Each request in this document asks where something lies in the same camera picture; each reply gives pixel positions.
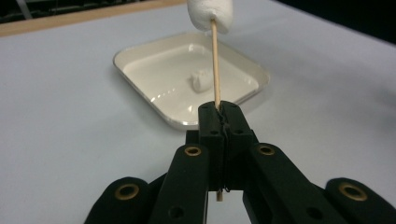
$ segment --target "dark background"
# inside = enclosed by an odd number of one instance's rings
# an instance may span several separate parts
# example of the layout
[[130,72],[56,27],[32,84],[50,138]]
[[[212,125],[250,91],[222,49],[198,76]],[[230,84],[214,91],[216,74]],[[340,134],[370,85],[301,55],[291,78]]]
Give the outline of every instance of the dark background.
[[[26,0],[33,18],[132,2],[135,0]],[[278,0],[278,2],[396,44],[395,7],[390,1]],[[24,17],[16,0],[0,0],[0,23],[21,20],[24,20]]]

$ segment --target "square dish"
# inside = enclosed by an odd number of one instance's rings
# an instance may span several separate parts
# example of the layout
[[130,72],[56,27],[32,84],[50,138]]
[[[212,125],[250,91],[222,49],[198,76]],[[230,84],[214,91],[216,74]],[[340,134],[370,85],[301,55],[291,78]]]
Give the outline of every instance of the square dish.
[[[218,46],[221,100],[240,104],[268,84],[269,75],[258,64],[221,42]],[[206,91],[197,91],[192,84],[193,74],[212,71],[209,35],[175,35],[124,49],[113,63],[174,128],[197,129],[198,106],[214,101],[213,80]]]

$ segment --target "small white object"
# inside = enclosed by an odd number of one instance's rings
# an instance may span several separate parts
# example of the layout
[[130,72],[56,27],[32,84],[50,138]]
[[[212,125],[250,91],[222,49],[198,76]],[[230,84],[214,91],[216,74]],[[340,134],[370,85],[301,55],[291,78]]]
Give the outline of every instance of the small white object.
[[200,69],[191,74],[192,86],[196,92],[208,91],[213,87],[213,71]]
[[215,20],[219,32],[226,34],[233,23],[233,0],[188,0],[187,9],[198,30],[209,31]]

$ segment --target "white table surface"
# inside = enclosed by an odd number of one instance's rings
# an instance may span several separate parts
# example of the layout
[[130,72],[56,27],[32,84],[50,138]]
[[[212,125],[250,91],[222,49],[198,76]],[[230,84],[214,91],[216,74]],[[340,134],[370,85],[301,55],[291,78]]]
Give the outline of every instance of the white table surface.
[[[114,180],[165,173],[184,133],[112,64],[127,47],[195,31],[185,5],[0,38],[0,223],[82,223]],[[271,73],[241,105],[262,142],[313,183],[366,184],[396,205],[396,48],[278,3],[235,0],[219,39]],[[248,223],[241,192],[207,223]]]

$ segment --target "wooden stick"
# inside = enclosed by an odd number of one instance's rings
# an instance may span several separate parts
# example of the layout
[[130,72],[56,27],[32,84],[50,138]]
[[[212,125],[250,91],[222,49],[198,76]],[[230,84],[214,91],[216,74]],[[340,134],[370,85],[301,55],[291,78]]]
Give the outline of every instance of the wooden stick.
[[220,78],[218,59],[218,28],[216,21],[212,20],[212,52],[213,52],[213,78],[215,84],[215,107],[220,110]]

